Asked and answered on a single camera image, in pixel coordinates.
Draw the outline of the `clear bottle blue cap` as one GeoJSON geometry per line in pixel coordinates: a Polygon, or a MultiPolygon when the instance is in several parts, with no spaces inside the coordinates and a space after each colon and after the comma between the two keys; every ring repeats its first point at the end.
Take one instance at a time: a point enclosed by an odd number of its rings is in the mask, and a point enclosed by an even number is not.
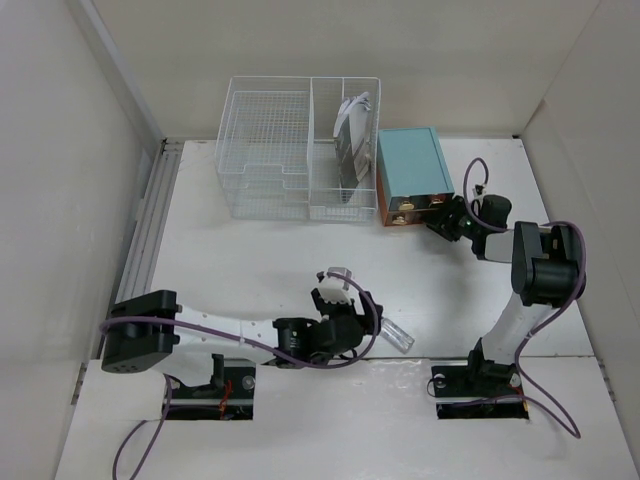
{"type": "Polygon", "coordinates": [[[381,320],[380,335],[402,354],[408,354],[415,342],[409,333],[386,317],[381,320]]]}

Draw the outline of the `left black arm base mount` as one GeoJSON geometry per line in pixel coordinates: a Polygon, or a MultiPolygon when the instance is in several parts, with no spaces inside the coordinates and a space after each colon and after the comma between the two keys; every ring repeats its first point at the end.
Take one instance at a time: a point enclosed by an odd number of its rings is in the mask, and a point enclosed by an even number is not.
{"type": "Polygon", "coordinates": [[[173,421],[249,421],[253,419],[256,364],[217,354],[196,354],[171,364],[173,421]]]}

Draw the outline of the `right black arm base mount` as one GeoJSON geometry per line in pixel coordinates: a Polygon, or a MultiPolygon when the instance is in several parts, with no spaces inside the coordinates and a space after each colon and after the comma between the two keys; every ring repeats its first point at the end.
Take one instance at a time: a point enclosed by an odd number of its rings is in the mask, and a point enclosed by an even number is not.
{"type": "Polygon", "coordinates": [[[430,385],[439,420],[529,419],[515,364],[485,360],[480,348],[465,362],[433,364],[430,385]]]}

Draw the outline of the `grey white manual booklet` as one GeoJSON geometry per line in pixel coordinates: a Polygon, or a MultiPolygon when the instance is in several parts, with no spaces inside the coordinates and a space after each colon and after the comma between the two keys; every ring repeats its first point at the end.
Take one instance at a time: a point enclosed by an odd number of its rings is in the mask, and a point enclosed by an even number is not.
{"type": "Polygon", "coordinates": [[[347,204],[370,168],[369,130],[370,93],[346,97],[338,110],[333,141],[338,163],[339,198],[347,204]]]}

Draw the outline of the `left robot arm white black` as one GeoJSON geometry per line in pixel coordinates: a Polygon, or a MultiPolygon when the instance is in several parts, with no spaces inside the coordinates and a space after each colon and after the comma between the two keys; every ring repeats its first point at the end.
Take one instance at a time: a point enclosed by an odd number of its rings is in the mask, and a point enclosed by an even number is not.
{"type": "Polygon", "coordinates": [[[332,290],[315,288],[318,319],[284,317],[240,320],[200,312],[178,303],[171,290],[158,290],[116,304],[101,325],[107,373],[157,370],[201,396],[217,394],[224,373],[215,357],[284,369],[344,368],[375,343],[383,308],[367,291],[331,301],[332,290]]]}

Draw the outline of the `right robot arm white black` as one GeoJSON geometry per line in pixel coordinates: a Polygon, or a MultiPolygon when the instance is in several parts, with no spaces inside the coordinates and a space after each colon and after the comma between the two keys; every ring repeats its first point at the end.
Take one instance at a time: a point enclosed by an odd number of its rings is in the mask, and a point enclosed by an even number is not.
{"type": "Polygon", "coordinates": [[[519,357],[535,328],[584,291],[585,247],[577,229],[525,221],[509,229],[511,209],[499,195],[471,204],[455,196],[423,217],[430,230],[450,242],[470,240],[477,259],[508,264],[512,288],[499,319],[476,342],[467,363],[432,368],[439,396],[497,396],[519,386],[519,357]]]}

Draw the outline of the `teal orange drawer box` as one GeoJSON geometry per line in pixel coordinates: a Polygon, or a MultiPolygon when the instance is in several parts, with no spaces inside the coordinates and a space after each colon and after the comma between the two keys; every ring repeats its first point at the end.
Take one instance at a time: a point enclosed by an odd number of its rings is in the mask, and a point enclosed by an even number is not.
{"type": "Polygon", "coordinates": [[[434,127],[378,132],[377,194],[382,224],[422,221],[454,196],[454,186],[434,127]]]}

